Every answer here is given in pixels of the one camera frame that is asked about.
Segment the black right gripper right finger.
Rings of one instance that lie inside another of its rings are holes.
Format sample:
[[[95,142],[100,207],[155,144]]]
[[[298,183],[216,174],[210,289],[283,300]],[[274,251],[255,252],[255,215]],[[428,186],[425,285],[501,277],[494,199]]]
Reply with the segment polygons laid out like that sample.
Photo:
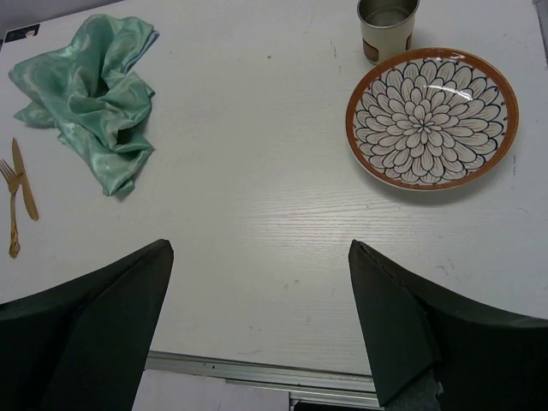
[[[545,319],[459,295],[361,241],[348,265],[381,407],[546,409]]]

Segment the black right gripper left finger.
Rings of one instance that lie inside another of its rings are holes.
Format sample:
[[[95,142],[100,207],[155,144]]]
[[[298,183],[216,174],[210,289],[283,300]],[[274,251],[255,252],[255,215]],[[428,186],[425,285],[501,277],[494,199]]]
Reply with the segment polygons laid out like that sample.
[[[1,305],[3,410],[129,410],[174,251],[157,240],[101,269]]]

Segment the gold fork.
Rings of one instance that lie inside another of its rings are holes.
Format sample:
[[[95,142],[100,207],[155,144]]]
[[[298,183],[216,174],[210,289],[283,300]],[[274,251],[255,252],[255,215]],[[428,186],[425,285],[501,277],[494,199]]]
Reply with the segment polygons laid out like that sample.
[[[0,164],[1,174],[4,180],[7,183],[10,200],[9,200],[9,209],[10,209],[10,244],[9,244],[9,257],[15,259],[20,250],[21,245],[19,243],[19,233],[17,228],[16,221],[16,194],[20,187],[21,175],[17,175],[15,171],[8,165],[5,160],[1,160]]]

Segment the gold knife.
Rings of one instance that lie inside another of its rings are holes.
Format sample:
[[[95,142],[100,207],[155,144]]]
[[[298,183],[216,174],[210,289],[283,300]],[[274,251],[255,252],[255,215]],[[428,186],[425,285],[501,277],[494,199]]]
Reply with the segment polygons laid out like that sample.
[[[30,187],[30,182],[27,178],[27,173],[26,173],[22,155],[21,155],[21,149],[19,147],[19,144],[16,138],[12,139],[12,158],[14,162],[15,172],[17,175],[21,176],[20,184],[23,192],[23,200],[24,200],[25,207],[27,209],[27,213],[33,221],[38,221],[39,220],[38,208],[36,206],[36,203],[33,197],[33,192]]]

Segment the floral plate with orange rim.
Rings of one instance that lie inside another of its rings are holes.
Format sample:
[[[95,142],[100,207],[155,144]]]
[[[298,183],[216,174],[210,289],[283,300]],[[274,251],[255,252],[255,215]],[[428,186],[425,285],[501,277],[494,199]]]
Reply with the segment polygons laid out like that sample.
[[[349,147],[369,174],[396,188],[438,191],[472,182],[511,148],[515,93],[485,60],[424,48],[372,68],[351,94]]]

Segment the mint green satin cloth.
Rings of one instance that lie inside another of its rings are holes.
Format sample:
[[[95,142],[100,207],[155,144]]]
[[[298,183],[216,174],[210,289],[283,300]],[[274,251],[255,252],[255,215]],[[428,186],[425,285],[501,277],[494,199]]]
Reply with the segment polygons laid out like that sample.
[[[15,119],[57,128],[106,196],[124,197],[154,151],[144,129],[155,92],[133,66],[159,33],[137,17],[92,15],[71,42],[17,63],[9,78],[30,98]]]

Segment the cream metal cup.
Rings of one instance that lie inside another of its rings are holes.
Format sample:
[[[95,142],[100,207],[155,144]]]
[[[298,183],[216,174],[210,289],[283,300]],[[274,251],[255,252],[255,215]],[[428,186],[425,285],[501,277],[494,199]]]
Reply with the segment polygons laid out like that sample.
[[[419,0],[360,0],[362,47],[367,60],[381,63],[409,51]]]

